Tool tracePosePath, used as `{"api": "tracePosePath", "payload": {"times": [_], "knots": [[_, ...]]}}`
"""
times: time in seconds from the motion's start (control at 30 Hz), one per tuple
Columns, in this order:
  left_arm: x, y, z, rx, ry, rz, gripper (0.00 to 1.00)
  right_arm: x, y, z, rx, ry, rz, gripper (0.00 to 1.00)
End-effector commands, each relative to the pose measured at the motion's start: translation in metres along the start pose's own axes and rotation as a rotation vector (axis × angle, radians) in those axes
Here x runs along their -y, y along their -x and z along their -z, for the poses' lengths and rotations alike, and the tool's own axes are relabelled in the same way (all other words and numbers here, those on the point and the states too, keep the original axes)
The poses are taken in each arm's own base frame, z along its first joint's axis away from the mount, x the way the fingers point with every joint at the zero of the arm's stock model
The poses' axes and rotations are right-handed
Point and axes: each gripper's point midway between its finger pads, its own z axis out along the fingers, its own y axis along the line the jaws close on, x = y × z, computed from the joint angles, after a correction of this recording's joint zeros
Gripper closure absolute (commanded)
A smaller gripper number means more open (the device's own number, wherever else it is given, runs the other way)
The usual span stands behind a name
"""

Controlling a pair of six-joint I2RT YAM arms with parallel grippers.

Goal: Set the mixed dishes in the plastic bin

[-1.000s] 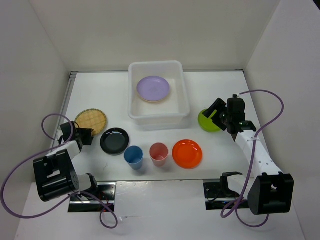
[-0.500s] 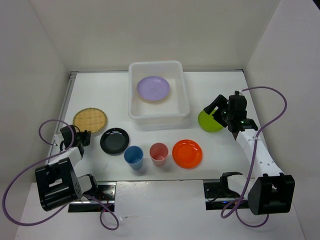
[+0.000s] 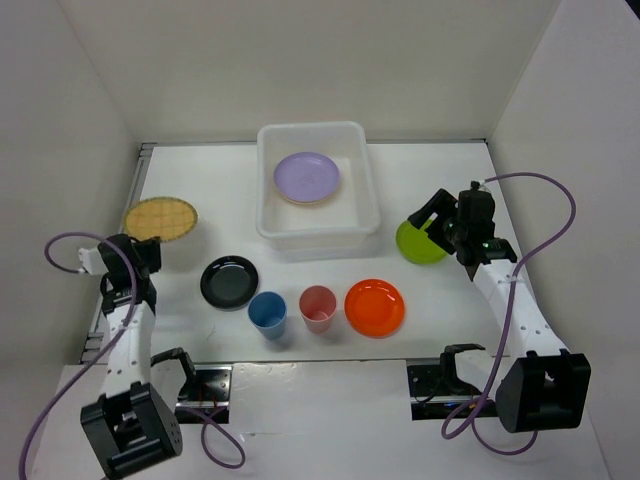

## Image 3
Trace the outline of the green round plate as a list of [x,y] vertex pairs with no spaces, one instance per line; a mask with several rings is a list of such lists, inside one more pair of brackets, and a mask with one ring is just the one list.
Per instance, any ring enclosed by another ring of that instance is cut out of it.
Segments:
[[417,265],[434,264],[448,256],[428,237],[425,230],[415,228],[408,220],[398,226],[395,242],[401,255]]

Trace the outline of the yellow woven pattern plate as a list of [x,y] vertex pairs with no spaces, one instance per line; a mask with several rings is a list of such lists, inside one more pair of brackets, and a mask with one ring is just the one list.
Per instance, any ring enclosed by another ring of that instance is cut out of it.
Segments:
[[158,238],[166,243],[188,235],[197,222],[196,209],[185,200],[152,197],[139,201],[126,212],[123,230],[140,241]]

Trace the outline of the purple round plate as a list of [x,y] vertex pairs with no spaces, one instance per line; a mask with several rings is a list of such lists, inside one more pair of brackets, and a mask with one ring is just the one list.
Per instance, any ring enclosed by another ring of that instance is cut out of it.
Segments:
[[340,185],[337,164],[328,156],[315,152],[299,152],[283,158],[275,167],[276,189],[331,191]]

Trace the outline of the beige round plate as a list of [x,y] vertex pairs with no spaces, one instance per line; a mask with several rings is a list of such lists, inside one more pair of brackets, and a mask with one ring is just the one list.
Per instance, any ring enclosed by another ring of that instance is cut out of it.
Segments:
[[301,206],[311,206],[321,204],[334,198],[340,188],[337,187],[331,191],[302,191],[302,190],[277,190],[277,194],[285,201]]

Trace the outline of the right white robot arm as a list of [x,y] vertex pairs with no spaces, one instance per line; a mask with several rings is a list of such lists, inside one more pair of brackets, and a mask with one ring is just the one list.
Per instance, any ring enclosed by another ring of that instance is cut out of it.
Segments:
[[495,406],[509,433],[575,429],[582,420],[591,367],[585,355],[572,353],[553,332],[521,272],[528,260],[566,233],[561,228],[524,256],[495,234],[496,204],[485,183],[452,195],[439,189],[412,213],[413,229],[456,258],[483,295],[501,329],[495,354],[475,344],[450,345],[438,380],[450,393],[468,385],[479,396],[465,402],[470,412],[455,429],[450,415],[441,435],[453,439],[474,426],[487,403]]

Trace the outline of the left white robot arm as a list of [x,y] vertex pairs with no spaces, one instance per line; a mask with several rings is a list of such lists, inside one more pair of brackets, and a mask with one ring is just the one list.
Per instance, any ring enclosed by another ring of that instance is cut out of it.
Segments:
[[107,373],[95,402],[80,413],[82,429],[109,479],[125,479],[183,451],[177,399],[192,397],[199,375],[180,347],[151,352],[160,270],[160,240],[119,233],[80,254],[101,278],[101,312],[109,328]]

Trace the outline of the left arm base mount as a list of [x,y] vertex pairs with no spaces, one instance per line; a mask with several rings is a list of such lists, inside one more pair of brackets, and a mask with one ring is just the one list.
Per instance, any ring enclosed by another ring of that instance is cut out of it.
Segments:
[[196,364],[195,370],[195,377],[188,380],[178,361],[163,362],[151,369],[151,382],[179,424],[203,423],[188,409],[197,410],[218,424],[228,424],[233,366]]

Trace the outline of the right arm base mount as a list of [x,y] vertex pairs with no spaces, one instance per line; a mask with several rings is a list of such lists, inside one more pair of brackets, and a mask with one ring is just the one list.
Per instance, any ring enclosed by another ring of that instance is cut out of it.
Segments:
[[480,395],[469,384],[446,380],[437,359],[407,361],[406,372],[413,421],[444,420],[459,405]]

